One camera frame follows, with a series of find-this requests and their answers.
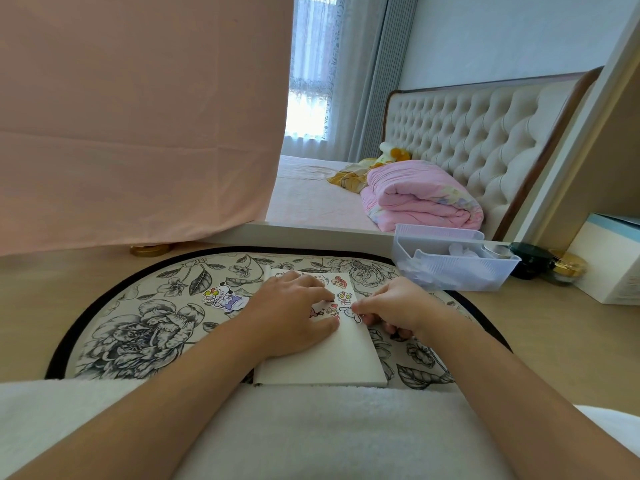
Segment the person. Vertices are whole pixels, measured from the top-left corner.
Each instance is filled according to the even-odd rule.
[[[308,319],[312,304],[333,299],[309,275],[290,271],[268,279],[236,318],[10,478],[171,478],[254,366],[305,350],[338,329],[337,318]],[[638,478],[640,458],[481,327],[411,281],[396,278],[352,308],[368,325],[384,320],[389,333],[415,335],[436,350],[520,478]]]

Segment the hand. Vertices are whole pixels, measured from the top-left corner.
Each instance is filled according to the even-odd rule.
[[[450,313],[449,307],[406,278],[388,282],[370,297],[354,303],[351,309],[363,315],[362,320],[368,326],[382,319],[390,335],[397,331],[402,338],[409,339],[415,334],[420,341],[435,317]]]
[[[269,278],[234,320],[242,320],[256,338],[264,358],[302,352],[338,329],[337,317],[311,321],[311,305],[332,301],[333,293],[313,276],[289,271]]]

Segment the black placemat border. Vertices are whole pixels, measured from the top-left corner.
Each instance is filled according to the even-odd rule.
[[[227,246],[219,248],[203,249],[199,251],[192,251],[190,253],[180,254],[178,256],[172,256],[163,261],[147,266],[144,269],[132,274],[128,278],[119,282],[116,286],[112,287],[106,293],[96,299],[87,309],[77,318],[77,320],[71,325],[65,336],[60,341],[56,348],[56,351],[51,358],[47,373],[44,379],[64,379],[65,372],[71,352],[73,351],[77,340],[84,329],[91,323],[91,320],[95,318],[98,312],[110,302],[114,297],[122,293],[126,288],[130,287],[133,283],[147,277],[149,274],[154,273],[162,268],[170,266],[174,263],[186,261],[188,259],[199,258],[202,256],[208,256],[212,254],[226,254],[226,253],[267,253],[267,254],[289,254],[300,256],[327,256],[337,258],[350,258],[350,259],[368,259],[370,261],[378,261],[389,266],[395,266],[395,263],[389,258],[383,258],[382,256],[376,256],[373,254],[359,253],[353,251],[323,251],[323,250],[308,250],[308,249],[288,249],[288,248],[262,248],[259,246]],[[467,298],[462,296],[457,291],[445,291],[450,297],[464,306],[465,309],[473,315],[478,323],[489,333],[494,339],[498,340],[502,345],[507,347],[509,351],[511,347],[507,343],[506,339],[502,336],[500,331],[491,323],[491,321],[484,316],[478,308],[471,303]]]

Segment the placemat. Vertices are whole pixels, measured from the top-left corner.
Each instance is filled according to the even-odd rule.
[[[46,379],[148,378],[240,313],[260,288],[267,266],[348,274],[357,298],[399,275],[389,259],[338,251],[234,246],[172,257],[133,274],[89,306],[60,342]],[[509,348],[468,299],[453,291],[431,294]],[[389,387],[457,389],[430,347],[389,336],[380,325],[369,334]],[[244,382],[252,381],[249,373]]]

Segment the storage box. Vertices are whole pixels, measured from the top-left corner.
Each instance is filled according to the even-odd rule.
[[[567,251],[587,261],[575,285],[590,297],[640,305],[640,219],[591,214]]]
[[[425,290],[495,291],[520,258],[489,257],[480,231],[400,224],[392,257],[400,273]],[[480,257],[450,256],[449,246],[462,244]]]

